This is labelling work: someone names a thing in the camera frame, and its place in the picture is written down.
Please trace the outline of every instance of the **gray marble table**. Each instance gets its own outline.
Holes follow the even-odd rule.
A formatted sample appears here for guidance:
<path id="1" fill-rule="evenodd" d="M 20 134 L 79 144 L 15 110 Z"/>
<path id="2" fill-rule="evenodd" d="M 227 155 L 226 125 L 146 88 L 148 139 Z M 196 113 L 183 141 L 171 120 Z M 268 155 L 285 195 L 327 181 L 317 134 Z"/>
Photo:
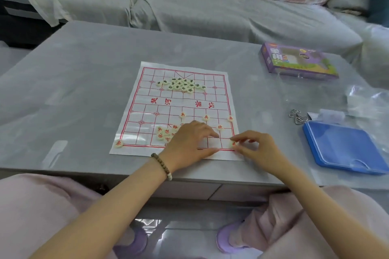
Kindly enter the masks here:
<path id="1" fill-rule="evenodd" d="M 366 82 L 340 56 L 332 82 L 267 72 L 260 45 L 70 22 L 0 77 L 0 169 L 128 175 L 146 160 L 109 155 L 141 61 L 228 72 L 240 131 L 267 132 L 320 185 L 389 189 L 389 176 L 316 165 L 302 126 L 288 117 L 346 109 L 347 86 Z M 247 161 L 204 160 L 178 180 L 276 185 Z"/>

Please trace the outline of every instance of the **foot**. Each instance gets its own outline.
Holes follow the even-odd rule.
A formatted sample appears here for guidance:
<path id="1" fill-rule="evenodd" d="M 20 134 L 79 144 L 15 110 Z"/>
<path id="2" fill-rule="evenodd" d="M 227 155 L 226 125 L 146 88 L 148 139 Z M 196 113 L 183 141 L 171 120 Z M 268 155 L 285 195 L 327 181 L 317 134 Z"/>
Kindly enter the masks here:
<path id="1" fill-rule="evenodd" d="M 241 224 L 242 224 L 241 222 L 235 222 L 232 224 L 225 225 L 218 230 L 216 235 L 216 244 L 222 253 L 235 254 L 237 252 L 242 251 L 245 248 L 248 248 L 248 247 L 233 247 L 228 241 L 231 232 L 237 230 Z"/>
<path id="2" fill-rule="evenodd" d="M 134 227 L 134 241 L 128 246 L 114 246 L 114 252 L 118 258 L 133 258 L 142 253 L 147 246 L 147 234 L 141 227 Z"/>

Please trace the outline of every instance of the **dark teal cushion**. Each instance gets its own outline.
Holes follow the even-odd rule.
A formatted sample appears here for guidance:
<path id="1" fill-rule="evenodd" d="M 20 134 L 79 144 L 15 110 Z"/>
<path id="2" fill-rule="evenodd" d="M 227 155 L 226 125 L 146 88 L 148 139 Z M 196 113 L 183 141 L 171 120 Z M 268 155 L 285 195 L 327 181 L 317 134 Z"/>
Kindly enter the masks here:
<path id="1" fill-rule="evenodd" d="M 367 21 L 389 28 L 389 0 L 369 0 Z"/>

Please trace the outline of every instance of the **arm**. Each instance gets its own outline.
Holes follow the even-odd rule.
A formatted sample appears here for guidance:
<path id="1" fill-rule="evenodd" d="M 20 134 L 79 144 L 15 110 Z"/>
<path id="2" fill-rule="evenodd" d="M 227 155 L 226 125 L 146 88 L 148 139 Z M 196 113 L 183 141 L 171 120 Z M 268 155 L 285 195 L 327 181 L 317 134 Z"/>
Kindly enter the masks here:
<path id="1" fill-rule="evenodd" d="M 242 145 L 234 149 L 275 175 L 294 193 L 317 229 L 340 259 L 389 258 L 389 246 L 351 217 L 307 175 L 295 167 L 269 134 L 246 131 L 231 138 L 240 143 L 258 142 L 253 151 Z"/>
<path id="2" fill-rule="evenodd" d="M 159 154 L 171 173 L 218 151 L 198 150 L 204 137 L 219 135 L 204 123 L 183 125 Z M 161 165 L 150 158 L 136 172 L 109 191 L 75 221 L 61 229 L 30 259 L 102 259 L 112 250 L 130 222 L 166 179 Z"/>

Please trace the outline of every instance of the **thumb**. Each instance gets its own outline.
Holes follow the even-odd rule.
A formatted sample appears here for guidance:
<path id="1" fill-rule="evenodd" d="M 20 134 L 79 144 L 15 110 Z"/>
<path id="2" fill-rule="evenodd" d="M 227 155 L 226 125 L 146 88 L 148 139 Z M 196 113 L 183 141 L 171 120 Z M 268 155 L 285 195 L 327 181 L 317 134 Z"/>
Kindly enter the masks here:
<path id="1" fill-rule="evenodd" d="M 232 149 L 235 150 L 236 152 L 244 155 L 245 157 L 248 157 L 250 159 L 255 159 L 255 151 L 253 151 L 252 149 L 248 149 L 241 144 L 234 145 L 232 147 Z"/>
<path id="2" fill-rule="evenodd" d="M 218 148 L 202 149 L 199 151 L 198 157 L 200 159 L 204 159 L 206 157 L 212 156 L 214 153 L 217 153 L 218 151 L 219 151 Z"/>

